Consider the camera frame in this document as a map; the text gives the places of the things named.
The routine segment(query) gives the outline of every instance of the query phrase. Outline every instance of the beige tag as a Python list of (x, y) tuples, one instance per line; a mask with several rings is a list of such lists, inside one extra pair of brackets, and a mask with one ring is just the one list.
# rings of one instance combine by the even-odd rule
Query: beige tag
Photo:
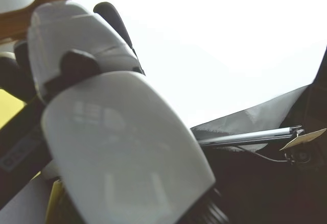
[(322, 129), (320, 131), (315, 131), (315, 132), (311, 132), (302, 136), (298, 136), (295, 139), (293, 139), (292, 141), (290, 141), (289, 143), (287, 143), (281, 150), (285, 150), (289, 147), (292, 146), (296, 146), (299, 145), (301, 143), (307, 143), (309, 141), (312, 141), (313, 139), (316, 139), (318, 136), (321, 136), (325, 131), (327, 130), (327, 128)]

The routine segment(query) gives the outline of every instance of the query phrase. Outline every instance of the white paper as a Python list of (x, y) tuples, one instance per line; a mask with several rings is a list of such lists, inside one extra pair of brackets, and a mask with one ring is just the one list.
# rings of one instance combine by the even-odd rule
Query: white paper
[(327, 0), (75, 0), (115, 5), (141, 65), (187, 126), (314, 80)]

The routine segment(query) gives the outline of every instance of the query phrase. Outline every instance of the cardboard piece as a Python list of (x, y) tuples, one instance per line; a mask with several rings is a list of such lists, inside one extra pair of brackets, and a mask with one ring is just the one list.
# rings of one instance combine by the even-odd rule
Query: cardboard piece
[(315, 131), (315, 132), (311, 132), (302, 136), (298, 136), (295, 139), (293, 139), (292, 141), (290, 141), (289, 143), (287, 143), (281, 150), (285, 150), (287, 148), (299, 145), (301, 143), (307, 143), (310, 142), (314, 139), (316, 139), (317, 137), (321, 136), (325, 131), (327, 130), (327, 128), (322, 129), (320, 131)]

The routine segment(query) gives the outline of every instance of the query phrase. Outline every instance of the thin black wire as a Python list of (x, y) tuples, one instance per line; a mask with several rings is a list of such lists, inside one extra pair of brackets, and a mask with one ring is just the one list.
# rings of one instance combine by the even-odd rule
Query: thin black wire
[(256, 152), (252, 152), (252, 151), (250, 151), (250, 150), (248, 150), (248, 149), (245, 149), (245, 148), (242, 148), (242, 147), (240, 147), (240, 146), (233, 146), (233, 147), (236, 147), (236, 148), (238, 148), (238, 149), (240, 149), (240, 150), (243, 150), (243, 151), (246, 151), (246, 152), (248, 152), (248, 153), (255, 154), (255, 155), (257, 155), (257, 156), (259, 156), (259, 157), (261, 157), (261, 158), (263, 158), (263, 159), (266, 159), (266, 160), (269, 160), (269, 161), (272, 161), (272, 162), (288, 163), (287, 160), (275, 160), (275, 159), (270, 159), (270, 158), (268, 158), (268, 157), (266, 157), (266, 156), (263, 156), (263, 155), (258, 154), (258, 153), (256, 153)]

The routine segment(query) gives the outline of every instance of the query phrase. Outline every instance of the silver metal tube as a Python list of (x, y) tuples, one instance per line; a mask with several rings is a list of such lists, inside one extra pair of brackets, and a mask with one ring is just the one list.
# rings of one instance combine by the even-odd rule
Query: silver metal tube
[(198, 142), (199, 144), (209, 144), (209, 143), (258, 139), (258, 138), (272, 137), (272, 136), (282, 136), (282, 135), (291, 134), (291, 130), (292, 127), (287, 127), (287, 128), (276, 129), (276, 130), (257, 131), (257, 132), (239, 134), (239, 135), (220, 136), (220, 137), (214, 137), (209, 139), (201, 139), (198, 140)]

